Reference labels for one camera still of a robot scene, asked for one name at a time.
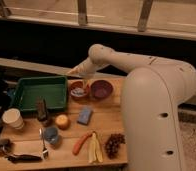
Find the white tapered gripper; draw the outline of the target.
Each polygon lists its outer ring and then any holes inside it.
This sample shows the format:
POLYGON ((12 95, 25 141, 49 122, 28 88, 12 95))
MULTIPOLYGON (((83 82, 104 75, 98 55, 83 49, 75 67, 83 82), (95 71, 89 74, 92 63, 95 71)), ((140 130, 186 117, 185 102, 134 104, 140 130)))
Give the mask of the white tapered gripper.
MULTIPOLYGON (((68 71, 68 75, 74 75, 79 77, 89 77, 93 75, 98 68, 98 61, 93 58, 86 58, 80 64, 75 66, 74 68, 68 71)), ((87 87, 89 85, 89 78, 83 78, 83 87, 87 87)))

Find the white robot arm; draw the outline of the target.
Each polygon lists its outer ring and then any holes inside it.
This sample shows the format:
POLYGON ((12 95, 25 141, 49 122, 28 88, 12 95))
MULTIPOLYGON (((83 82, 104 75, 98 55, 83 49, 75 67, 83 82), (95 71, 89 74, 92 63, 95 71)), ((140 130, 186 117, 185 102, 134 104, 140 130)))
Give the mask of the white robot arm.
POLYGON ((109 65, 127 73, 121 90, 127 170, 186 171, 178 106, 196 93, 196 69, 180 60, 94 44, 69 73, 88 78, 109 65))

